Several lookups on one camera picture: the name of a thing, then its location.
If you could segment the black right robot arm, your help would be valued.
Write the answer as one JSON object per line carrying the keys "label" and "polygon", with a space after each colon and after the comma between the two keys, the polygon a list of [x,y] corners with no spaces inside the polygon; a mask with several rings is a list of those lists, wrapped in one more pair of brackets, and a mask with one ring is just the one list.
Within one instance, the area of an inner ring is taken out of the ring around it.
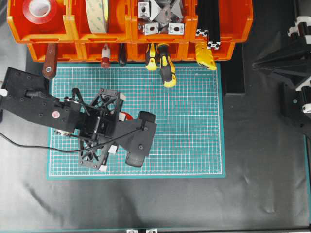
{"label": "black right robot arm", "polygon": [[298,16],[288,30],[291,42],[253,63],[253,69],[282,80],[282,115],[298,129],[311,130],[311,18]]}

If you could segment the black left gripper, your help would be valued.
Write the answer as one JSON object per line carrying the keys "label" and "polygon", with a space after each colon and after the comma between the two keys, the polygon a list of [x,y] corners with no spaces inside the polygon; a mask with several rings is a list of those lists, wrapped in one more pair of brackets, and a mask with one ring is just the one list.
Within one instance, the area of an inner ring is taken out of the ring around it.
{"label": "black left gripper", "polygon": [[80,90],[74,88],[72,97],[66,97],[65,100],[78,104],[83,109],[79,111],[81,118],[76,126],[78,134],[75,137],[78,139],[79,149],[87,151],[79,153],[79,165],[97,171],[107,171],[109,155],[117,153],[118,144],[103,143],[115,128],[117,120],[126,120],[126,114],[121,111],[126,96],[114,90],[101,89],[90,103],[86,103]]}

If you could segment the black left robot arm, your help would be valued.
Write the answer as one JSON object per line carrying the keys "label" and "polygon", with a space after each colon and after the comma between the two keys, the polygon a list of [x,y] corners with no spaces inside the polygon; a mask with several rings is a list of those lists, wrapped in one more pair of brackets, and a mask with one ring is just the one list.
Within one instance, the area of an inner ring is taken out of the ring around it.
{"label": "black left robot arm", "polygon": [[116,123],[125,120],[121,112],[125,97],[101,89],[86,103],[78,88],[64,100],[49,93],[49,82],[40,76],[9,67],[0,89],[0,108],[26,121],[51,127],[56,134],[78,140],[79,163],[106,170],[109,155],[119,144],[111,137]]}

